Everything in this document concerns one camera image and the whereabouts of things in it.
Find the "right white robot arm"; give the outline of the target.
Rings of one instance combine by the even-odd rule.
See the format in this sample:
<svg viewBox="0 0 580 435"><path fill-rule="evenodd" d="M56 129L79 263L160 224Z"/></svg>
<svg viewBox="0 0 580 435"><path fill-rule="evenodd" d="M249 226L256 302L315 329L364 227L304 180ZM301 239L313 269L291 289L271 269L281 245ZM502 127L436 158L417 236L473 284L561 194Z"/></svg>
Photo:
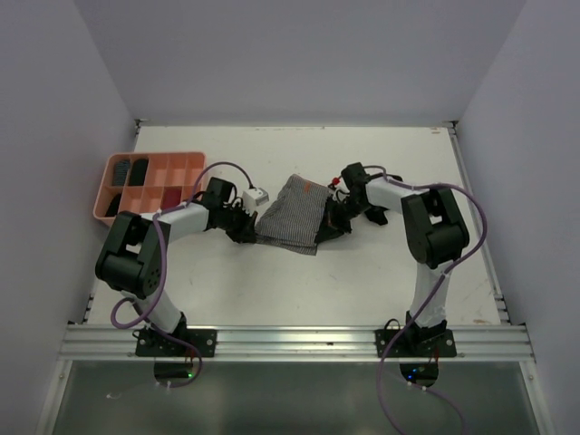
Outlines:
<svg viewBox="0 0 580 435"><path fill-rule="evenodd" d="M445 304L451 268L469 244L469 231L448 183L412 186L379 168L371 175L361 163L347 166L341 180L348 188L342 199L329 198L314 242L323 243L352 232L351 220L364 214L384 225L385 213L402 216L411 256L417 263L415 292L403 335L407 351L424 355L447 329Z"/></svg>

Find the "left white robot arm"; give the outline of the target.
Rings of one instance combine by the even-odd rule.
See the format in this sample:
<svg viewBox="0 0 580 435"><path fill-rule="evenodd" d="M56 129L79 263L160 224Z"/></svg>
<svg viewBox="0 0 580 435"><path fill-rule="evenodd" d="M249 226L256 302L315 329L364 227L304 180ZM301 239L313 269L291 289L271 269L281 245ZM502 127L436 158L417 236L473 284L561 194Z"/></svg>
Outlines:
<svg viewBox="0 0 580 435"><path fill-rule="evenodd" d="M153 214L123 211L114 219L96 262L95 275L122 299L111 309L111 324L130 329L143 322L158 332L157 346L167 355L183 353L188 333L185 315L166 294L169 245L197 233L221 229L234 242L256 242L256 209L249 205L257 188L232 199L235 185L212 178L191 201Z"/></svg>

